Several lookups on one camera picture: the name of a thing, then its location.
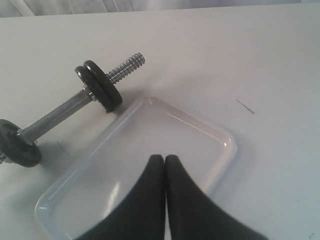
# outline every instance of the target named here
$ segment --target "small scratch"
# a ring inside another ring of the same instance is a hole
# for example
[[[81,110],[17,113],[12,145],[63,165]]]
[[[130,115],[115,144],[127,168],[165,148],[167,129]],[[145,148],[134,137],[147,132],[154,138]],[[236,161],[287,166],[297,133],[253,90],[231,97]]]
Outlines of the small scratch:
[[[236,100],[238,103],[240,103],[242,106],[245,107],[245,109],[247,109],[252,115],[255,114],[255,111],[253,111],[252,109],[248,108],[246,105],[244,105],[242,102],[240,102],[238,99]]]
[[[69,156],[69,153],[62,147],[62,145],[60,144],[59,141],[56,141],[56,143],[59,145],[59,147],[62,149],[62,151],[67,155]]]

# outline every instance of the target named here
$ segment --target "white table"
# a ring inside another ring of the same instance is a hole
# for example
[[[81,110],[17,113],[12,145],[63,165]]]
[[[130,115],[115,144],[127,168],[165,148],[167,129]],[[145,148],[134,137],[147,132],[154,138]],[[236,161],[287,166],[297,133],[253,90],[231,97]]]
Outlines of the white table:
[[[42,163],[0,166],[3,240],[42,240],[41,194],[146,91],[234,134],[212,199],[271,240],[320,239],[320,4],[0,19],[0,117],[24,128],[82,86],[85,60],[146,64],[38,140]],[[252,114],[237,100],[253,110]]]

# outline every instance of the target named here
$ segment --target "black weight plate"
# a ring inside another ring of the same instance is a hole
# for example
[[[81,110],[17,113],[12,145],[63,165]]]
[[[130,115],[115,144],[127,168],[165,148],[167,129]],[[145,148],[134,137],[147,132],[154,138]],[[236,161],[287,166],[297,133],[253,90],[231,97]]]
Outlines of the black weight plate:
[[[41,160],[41,152],[35,143],[32,146],[16,137],[19,129],[12,122],[0,119],[0,150],[10,160],[23,167],[34,167]]]
[[[77,66],[74,71],[78,74],[82,82],[87,85],[108,113],[115,110],[115,104],[111,101],[109,96],[105,93],[98,81],[95,80],[87,68],[84,66]]]
[[[114,103],[115,106],[122,104],[122,97],[118,90],[116,89],[115,85],[110,81],[108,76],[95,64],[93,61],[88,60],[85,61],[83,64],[92,75],[98,80],[100,86],[104,90],[104,92],[109,96],[111,101]]]

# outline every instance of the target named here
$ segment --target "white tray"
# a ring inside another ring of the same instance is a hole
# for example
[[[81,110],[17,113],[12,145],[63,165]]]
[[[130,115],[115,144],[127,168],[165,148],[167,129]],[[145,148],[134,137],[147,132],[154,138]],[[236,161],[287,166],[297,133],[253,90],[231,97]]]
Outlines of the white tray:
[[[155,97],[139,99],[41,196],[36,221],[51,239],[75,239],[124,199],[152,154],[178,155],[210,194],[236,149],[221,127]]]

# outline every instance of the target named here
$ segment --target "dumbbell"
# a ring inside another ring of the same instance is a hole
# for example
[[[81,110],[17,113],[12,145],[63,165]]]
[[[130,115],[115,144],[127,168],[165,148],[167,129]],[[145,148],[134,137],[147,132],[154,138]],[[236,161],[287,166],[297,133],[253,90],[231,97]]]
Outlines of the dumbbell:
[[[15,163],[34,167],[41,160],[36,140],[92,101],[100,102],[107,113],[122,103],[122,97],[114,84],[128,76],[145,63],[141,53],[136,53],[125,62],[105,74],[93,61],[84,62],[75,72],[84,87],[69,100],[56,107],[25,129],[10,121],[0,119],[0,164]]]

